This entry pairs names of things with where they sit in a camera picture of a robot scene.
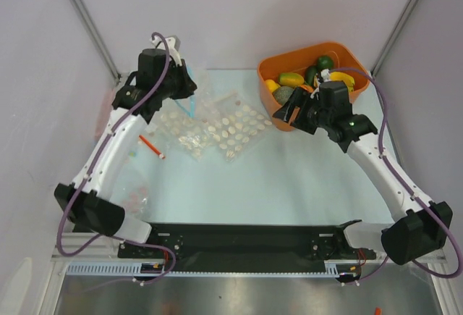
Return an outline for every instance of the wall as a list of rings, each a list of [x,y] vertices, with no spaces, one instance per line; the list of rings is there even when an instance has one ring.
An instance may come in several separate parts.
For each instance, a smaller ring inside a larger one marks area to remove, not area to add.
[[[463,246],[463,14],[461,0],[421,0],[378,81],[391,101],[391,130],[404,167],[436,201],[454,211]],[[448,259],[455,268],[449,243]],[[460,298],[463,279],[456,281]]]
[[[61,216],[54,187],[90,154],[112,79],[69,0],[0,0],[0,14],[0,290],[32,257],[32,314]]]
[[[321,41],[344,43],[368,68],[407,0],[84,0],[119,71],[157,30],[207,68],[249,69]]]

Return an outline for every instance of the orange plastic container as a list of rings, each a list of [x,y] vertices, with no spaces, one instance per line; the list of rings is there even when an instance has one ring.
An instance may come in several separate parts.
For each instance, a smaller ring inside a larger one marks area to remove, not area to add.
[[[365,68],[358,62],[357,58],[354,57],[354,54],[337,42],[319,43],[318,45],[305,47],[304,49],[297,49],[296,51],[272,56],[264,59],[259,64],[258,75],[260,78],[260,100],[266,107],[268,115],[278,129],[289,132],[294,128],[289,124],[283,123],[279,119],[274,119],[272,117],[273,113],[278,110],[281,105],[276,102],[264,81],[272,79],[275,82],[278,82],[278,76],[282,72],[297,72],[304,76],[305,70],[310,65],[314,65],[317,58],[323,55],[329,55],[333,59],[335,67],[355,67],[367,73]],[[350,101],[353,103],[361,92],[367,89],[370,81],[356,72],[346,73],[351,75],[355,80],[354,91],[349,94]]]

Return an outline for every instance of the metal floor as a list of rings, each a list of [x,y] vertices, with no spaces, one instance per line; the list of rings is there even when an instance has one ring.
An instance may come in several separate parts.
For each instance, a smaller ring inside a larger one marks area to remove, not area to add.
[[[118,282],[81,293],[110,279],[67,276],[55,315],[373,315],[376,307],[383,315],[442,314],[429,276],[393,264],[359,287],[323,279],[167,277],[143,288]]]

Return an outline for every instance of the robotic arm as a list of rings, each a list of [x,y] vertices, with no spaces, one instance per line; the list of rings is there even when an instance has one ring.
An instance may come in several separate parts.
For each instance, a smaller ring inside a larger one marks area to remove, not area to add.
[[[387,150],[378,150],[378,135],[373,123],[362,114],[353,114],[349,91],[343,82],[324,82],[318,94],[302,87],[296,88],[290,99],[273,115],[290,123],[296,108],[297,115],[291,125],[309,134],[321,127],[341,150],[356,161],[376,186],[386,202],[392,219],[390,224],[355,222],[346,227],[344,234],[353,248],[371,248],[385,251],[396,264],[405,264],[431,251],[442,248],[445,232],[437,222],[407,194],[407,189],[382,158]],[[434,203],[408,177],[405,171],[389,156],[388,161],[404,183],[415,191],[434,214],[450,226],[452,211],[446,202]]]
[[[187,73],[184,60],[177,51],[178,39],[167,38],[170,62],[166,77],[148,100],[116,126],[121,117],[148,95],[161,76],[167,52],[160,38],[155,37],[151,42],[155,48],[142,51],[138,57],[138,71],[132,72],[124,87],[117,92],[112,103],[114,109],[111,111],[106,131],[98,141],[89,160],[70,185],[60,183],[54,193],[64,211],[79,184],[86,179],[87,182],[69,213],[68,217],[71,222],[81,224],[103,235],[117,236],[137,243],[144,243],[148,239],[151,226],[147,222],[126,215],[122,207],[110,202],[114,183],[129,148],[147,127],[154,113],[161,108],[163,100],[188,98],[197,88]],[[106,140],[108,134],[111,135],[109,141]],[[102,149],[101,145],[104,143],[106,146],[101,152],[99,150]],[[91,167],[93,170],[91,176],[88,177],[88,169]]]

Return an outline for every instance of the orange stick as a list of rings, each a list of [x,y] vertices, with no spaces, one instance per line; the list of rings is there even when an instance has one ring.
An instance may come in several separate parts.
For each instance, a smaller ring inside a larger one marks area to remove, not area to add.
[[[165,159],[166,157],[156,148],[152,143],[150,143],[143,135],[139,135],[140,139],[146,144],[147,147],[159,156],[160,159]]]

